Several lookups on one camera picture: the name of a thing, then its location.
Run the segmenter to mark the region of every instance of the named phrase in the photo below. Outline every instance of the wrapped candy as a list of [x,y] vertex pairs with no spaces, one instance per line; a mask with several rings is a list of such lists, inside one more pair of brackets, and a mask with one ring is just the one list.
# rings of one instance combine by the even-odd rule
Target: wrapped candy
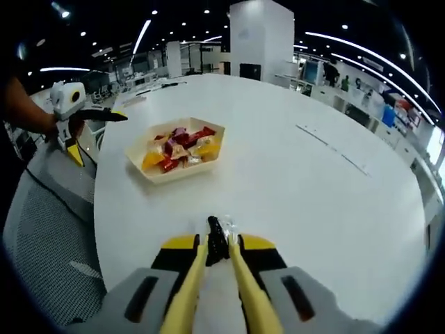
[[164,156],[164,160],[159,163],[162,173],[170,172],[178,167],[179,160],[172,160],[169,156]]
[[149,150],[145,155],[142,162],[142,170],[145,171],[148,168],[160,163],[165,159],[160,145],[149,145]]
[[167,143],[165,143],[164,152],[169,155],[172,160],[188,155],[188,152],[182,147],[182,145],[176,143],[173,138],[169,139]]
[[195,132],[188,136],[188,140],[183,144],[183,147],[187,150],[196,145],[197,140],[205,136],[213,136],[216,132],[208,127],[204,127],[201,131]]
[[168,134],[157,135],[152,141],[148,141],[148,145],[164,145],[169,139]]
[[205,136],[197,140],[196,146],[190,149],[191,154],[197,155],[203,161],[212,159],[219,151],[221,144],[219,144],[214,136]]
[[196,166],[196,165],[199,165],[200,163],[202,163],[201,157],[196,156],[196,155],[188,155],[187,157],[182,157],[181,159],[183,159],[182,166],[184,168]]
[[211,267],[222,259],[228,259],[229,245],[225,238],[223,229],[221,228],[218,218],[210,216],[209,222],[209,253],[207,254],[206,267]]
[[173,131],[172,139],[180,144],[183,145],[188,140],[188,133],[186,132],[185,127],[178,127]]

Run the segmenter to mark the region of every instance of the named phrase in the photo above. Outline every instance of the yellow candy wrapper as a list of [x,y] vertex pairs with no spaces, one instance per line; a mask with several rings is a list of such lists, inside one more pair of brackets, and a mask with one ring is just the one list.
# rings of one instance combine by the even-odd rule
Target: yellow candy wrapper
[[164,159],[165,157],[162,152],[162,147],[160,145],[150,145],[149,151],[144,157],[141,168],[143,171],[145,171],[148,168],[159,164]]

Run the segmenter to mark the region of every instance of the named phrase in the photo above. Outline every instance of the table surface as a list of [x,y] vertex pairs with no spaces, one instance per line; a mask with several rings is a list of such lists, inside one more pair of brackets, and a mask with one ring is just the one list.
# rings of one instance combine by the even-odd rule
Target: table surface
[[[108,123],[95,184],[95,234],[107,290],[150,267],[170,237],[229,214],[265,237],[337,297],[351,317],[380,324],[404,303],[423,269],[419,185],[377,136],[333,108],[278,86],[219,74],[118,97],[129,119]],[[222,125],[217,168],[152,186],[124,149],[155,124],[196,117]],[[305,129],[329,145],[308,134]]]

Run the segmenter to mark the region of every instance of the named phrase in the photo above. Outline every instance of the black cable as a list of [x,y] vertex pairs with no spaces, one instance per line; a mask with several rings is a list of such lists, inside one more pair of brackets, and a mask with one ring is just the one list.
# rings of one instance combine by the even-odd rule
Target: black cable
[[28,166],[25,167],[26,172],[31,176],[31,178],[35,181],[35,183],[39,184],[42,188],[48,190],[63,206],[68,210],[70,214],[79,219],[85,226],[88,226],[88,223],[84,221],[71,207],[66,203],[63,198],[61,198],[53,189],[49,188],[46,184],[40,181],[29,169]]

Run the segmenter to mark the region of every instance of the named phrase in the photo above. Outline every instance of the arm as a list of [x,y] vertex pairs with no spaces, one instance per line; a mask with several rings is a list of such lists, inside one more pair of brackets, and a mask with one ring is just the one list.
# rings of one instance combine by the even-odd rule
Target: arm
[[16,77],[6,84],[4,102],[5,120],[14,126],[39,134],[56,131],[56,117],[35,104]]

